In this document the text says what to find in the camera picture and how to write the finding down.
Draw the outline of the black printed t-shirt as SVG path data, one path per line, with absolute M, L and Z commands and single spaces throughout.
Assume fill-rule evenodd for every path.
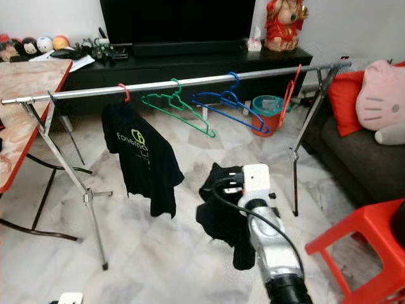
M 197 206 L 195 220 L 211 238 L 225 241 L 234 249 L 232 265 L 239 271 L 246 271 L 255 266 L 256 252 L 251 245 L 251 235 L 247 226 L 247 217 L 240 211 L 215 198 L 217 193 L 229 205 L 236 205 L 240 194 L 226 194 L 221 189 L 214 188 L 213 183 L 231 173 L 240 173 L 240 166 L 222 167 L 214 163 L 206 178 L 199 195 L 203 204 Z
M 101 118 L 107 150 L 119 156 L 127 193 L 150 199 L 152 217 L 174 217 L 174 187 L 184 174 L 170 142 L 129 104 L 104 105 Z

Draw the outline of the green plastic hanger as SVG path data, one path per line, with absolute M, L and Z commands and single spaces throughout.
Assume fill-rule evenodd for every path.
M 177 84 L 177 89 L 174 90 L 173 93 L 171 94 L 157 94 L 157 93 L 151 93 L 147 94 L 145 96 L 141 96 L 140 101 L 143 105 L 147 105 L 151 109 L 158 110 L 159 112 L 162 112 L 164 114 L 168 114 L 168 116 L 171 116 L 174 119 L 177 119 L 183 124 L 188 125 L 189 127 L 194 128 L 195 130 L 199 131 L 200 133 L 205 134 L 209 138 L 215 138 L 216 133 L 215 131 L 211 128 L 208 120 L 206 118 L 203 118 L 202 114 L 196 112 L 193 107 L 190 105 L 186 104 L 184 101 L 182 101 L 182 97 L 180 96 L 180 93 L 182 93 L 182 85 L 179 83 L 177 79 L 171 79 L 174 83 Z M 154 100 L 157 101 L 165 101 L 166 104 L 170 107 L 173 108 L 174 110 L 179 110 L 179 111 L 185 111 L 187 110 L 189 113 L 193 114 L 195 118 L 198 118 L 200 122 L 203 123 L 204 127 L 200 127 L 199 125 L 194 125 L 193 122 L 190 122 L 189 120 L 186 120 L 185 118 L 182 118 L 181 116 L 178 116 L 176 113 L 171 112 L 170 110 L 166 110 L 162 107 L 159 107 L 159 105 L 154 104 Z

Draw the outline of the blue plastic hanger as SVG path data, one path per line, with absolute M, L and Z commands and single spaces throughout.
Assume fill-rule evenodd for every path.
M 261 115 L 257 114 L 254 112 L 254 110 L 249 107 L 249 105 L 245 105 L 240 101 L 238 98 L 238 95 L 235 93 L 235 90 L 239 87 L 240 84 L 240 78 L 235 72 L 229 72 L 229 75 L 232 76 L 232 78 L 235 79 L 235 84 L 229 87 L 228 90 L 225 90 L 221 93 L 216 93 L 216 92 L 199 92 L 197 94 L 194 94 L 192 96 L 192 102 L 195 105 L 199 105 L 200 107 L 203 107 L 205 110 L 211 110 L 212 112 L 215 112 L 217 114 L 220 114 L 224 116 L 225 118 L 231 119 L 234 122 L 237 122 L 238 124 L 245 125 L 246 127 L 251 128 L 253 131 L 257 131 L 260 134 L 269 134 L 270 133 L 270 126 L 265 122 L 263 118 L 261 118 Z M 211 104 L 205 104 L 202 102 L 203 99 L 205 98 L 214 98 L 215 101 L 219 102 L 219 105 L 225 105 L 226 107 L 229 107 L 231 109 L 235 110 L 247 110 L 249 114 L 252 114 L 253 118 L 257 118 L 259 121 L 259 125 L 253 125 L 246 120 L 241 120 L 239 118 L 236 118 L 232 116 L 231 114 L 225 113 L 225 111 L 222 110 L 217 110 L 214 107 L 212 107 Z

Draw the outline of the red plastic hanger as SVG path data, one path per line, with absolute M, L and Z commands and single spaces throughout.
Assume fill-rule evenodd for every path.
M 118 87 L 121 87 L 124 92 L 124 98 L 123 101 L 121 102 L 122 104 L 129 104 L 131 101 L 131 95 L 130 95 L 130 90 L 128 89 L 127 85 L 125 84 L 118 84 Z
M 291 101 L 292 101 L 292 95 L 293 95 L 293 92 L 295 91 L 296 83 L 300 76 L 301 69 L 302 69 L 302 65 L 299 65 L 296 69 L 295 76 L 293 77 L 293 79 L 291 79 L 289 81 L 289 83 L 287 83 L 286 91 L 283 95 L 283 104 L 282 104 L 280 113 L 278 114 L 276 130 L 280 130 L 282 128 L 285 116 L 286 116 L 287 112 L 289 112 L 289 108 L 290 108 Z

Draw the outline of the dark grey fabric sofa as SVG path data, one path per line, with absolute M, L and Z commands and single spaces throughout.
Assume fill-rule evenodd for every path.
M 366 129 L 340 136 L 328 90 L 304 133 L 304 147 L 333 173 L 354 205 L 405 199 L 405 144 L 377 144 L 376 131 Z

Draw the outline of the red plastic stool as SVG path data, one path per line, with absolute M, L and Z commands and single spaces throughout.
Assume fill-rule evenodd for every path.
M 366 205 L 339 221 L 306 245 L 307 255 L 319 254 L 337 282 L 343 304 L 390 304 L 405 301 L 405 247 L 397 241 L 391 220 L 405 199 Z M 328 249 L 342 238 L 360 234 L 381 258 L 382 271 L 352 289 Z

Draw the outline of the black television stand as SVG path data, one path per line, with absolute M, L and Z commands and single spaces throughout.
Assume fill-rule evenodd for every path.
M 301 48 L 292 52 L 278 53 L 263 49 L 258 53 L 203 53 L 170 57 L 129 57 L 127 61 L 114 61 L 110 64 L 96 61 L 70 72 L 61 87 L 61 92 L 83 89 L 115 87 L 118 84 L 134 85 L 159 83 L 170 79 L 193 79 L 226 75 L 229 72 L 260 72 L 278 68 L 307 66 L 313 56 Z M 293 73 L 261 79 L 241 79 L 235 90 L 241 101 L 251 101 L 260 95 L 273 95 L 282 98 L 287 84 L 295 76 Z M 189 102 L 191 95 L 198 92 L 223 92 L 230 89 L 234 79 L 225 83 L 194 85 L 182 92 L 183 101 Z M 101 114 L 104 105 L 118 104 L 124 93 L 96 96 L 95 98 L 59 99 L 56 101 L 57 114 L 79 116 Z

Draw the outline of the black soundbar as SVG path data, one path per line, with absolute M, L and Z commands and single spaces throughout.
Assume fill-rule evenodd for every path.
M 231 41 L 186 41 L 136 43 L 130 47 L 134 57 L 171 57 L 209 53 L 238 53 L 246 49 L 247 39 Z

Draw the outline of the red robed deity statue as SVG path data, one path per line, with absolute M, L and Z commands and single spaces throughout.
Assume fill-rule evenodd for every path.
M 304 0 L 269 0 L 266 4 L 264 46 L 275 52 L 293 51 L 308 9 Z

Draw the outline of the pink cat face cushion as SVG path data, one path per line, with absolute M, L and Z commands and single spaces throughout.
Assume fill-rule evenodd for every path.
M 405 122 L 405 66 L 383 60 L 369 64 L 356 99 L 356 114 L 368 130 Z

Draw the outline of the black flat television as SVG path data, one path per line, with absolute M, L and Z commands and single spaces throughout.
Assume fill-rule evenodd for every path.
M 251 32 L 256 0 L 99 0 L 115 43 L 237 41 Z

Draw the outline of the silver metal clothes rack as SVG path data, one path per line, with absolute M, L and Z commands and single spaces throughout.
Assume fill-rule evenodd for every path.
M 309 65 L 302 66 L 301 72 L 316 72 L 318 73 L 319 81 L 319 96 L 313 101 L 311 110 L 306 116 L 304 123 L 301 127 L 301 132 L 298 134 L 295 144 L 289 148 L 289 157 L 292 159 L 293 170 L 293 215 L 296 217 L 299 214 L 299 191 L 298 191 L 298 160 L 300 159 L 298 150 L 303 142 L 304 133 L 306 133 L 307 127 L 313 119 L 316 111 L 322 104 L 324 97 L 327 95 L 327 90 L 330 84 L 333 83 L 335 76 L 344 67 L 351 67 L 352 61 L 349 59 L 341 59 L 335 63 L 321 64 L 321 65 Z M 290 68 L 278 68 L 273 70 L 255 70 L 255 72 L 238 73 L 240 79 L 260 79 L 266 77 L 275 77 L 279 75 L 286 75 L 286 73 L 296 73 L 297 67 Z M 194 85 L 208 85 L 214 83 L 223 83 L 226 81 L 235 80 L 231 75 L 215 75 L 208 77 L 199 77 L 193 79 L 179 79 L 179 83 L 182 86 L 194 86 Z M 145 83 L 145 84 L 133 84 L 127 85 L 131 92 L 151 92 L 159 89 L 169 89 L 170 87 L 177 87 L 177 84 L 173 81 L 164 81 L 157 83 Z M 75 168 L 69 165 L 66 161 L 63 153 L 59 150 L 57 144 L 53 142 L 49 131 L 52 124 L 53 113 L 55 113 L 54 102 L 57 99 L 73 99 L 73 98 L 89 98 L 89 96 L 101 96 L 108 94 L 123 93 L 121 87 L 101 87 L 100 89 L 82 89 L 66 92 L 46 92 L 42 95 L 26 94 L 20 98 L 8 98 L 2 100 L 3 106 L 20 105 L 21 109 L 30 117 L 30 120 L 36 126 L 35 130 L 43 138 L 44 142 L 48 145 L 50 151 L 57 156 L 61 167 L 66 170 L 68 176 L 72 180 L 73 184 L 78 187 L 78 190 L 83 194 L 83 201 L 89 209 L 90 222 L 96 237 L 97 249 L 99 252 L 99 258 L 101 259 L 101 266 L 104 271 L 109 269 L 109 261 L 107 260 L 104 252 L 104 247 L 101 241 L 101 235 L 99 234 L 99 227 L 96 219 L 96 214 L 93 209 L 93 201 L 97 195 L 112 195 L 112 191 L 107 192 L 94 192 L 84 185 L 81 180 L 75 175 Z

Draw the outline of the marble-pattern folding table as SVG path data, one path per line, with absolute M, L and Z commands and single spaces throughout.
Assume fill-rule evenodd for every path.
M 0 133 L 3 144 L 0 152 L 0 192 L 5 193 L 11 188 L 21 165 L 28 158 L 35 137 L 40 134 L 60 162 L 60 165 L 46 162 L 41 165 L 51 168 L 53 174 L 59 170 L 68 173 L 83 194 L 84 203 L 89 209 L 92 230 L 99 241 L 101 235 L 92 207 L 93 193 L 76 176 L 79 168 L 66 161 L 49 135 L 55 112 L 53 101 L 72 65 L 70 59 L 0 64 L 0 118 L 3 123 Z

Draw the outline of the white paper sheets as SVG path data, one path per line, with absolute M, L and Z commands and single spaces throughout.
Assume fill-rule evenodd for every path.
M 40 55 L 38 57 L 34 57 L 32 59 L 29 59 L 29 61 L 53 61 L 53 60 L 59 60 L 59 58 L 52 57 L 53 50 L 48 52 L 48 53 L 43 53 L 43 55 Z M 75 72 L 76 70 L 81 69 L 82 67 L 86 67 L 87 65 L 90 65 L 94 62 L 95 60 L 90 57 L 89 55 L 85 55 L 83 58 L 80 59 L 75 59 L 72 61 L 72 66 L 70 67 L 70 73 Z

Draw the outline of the orange plush ball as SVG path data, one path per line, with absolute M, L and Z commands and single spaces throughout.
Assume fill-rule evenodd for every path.
M 57 37 L 53 37 L 52 46 L 54 50 L 66 49 L 70 47 L 69 38 L 64 35 L 57 35 Z

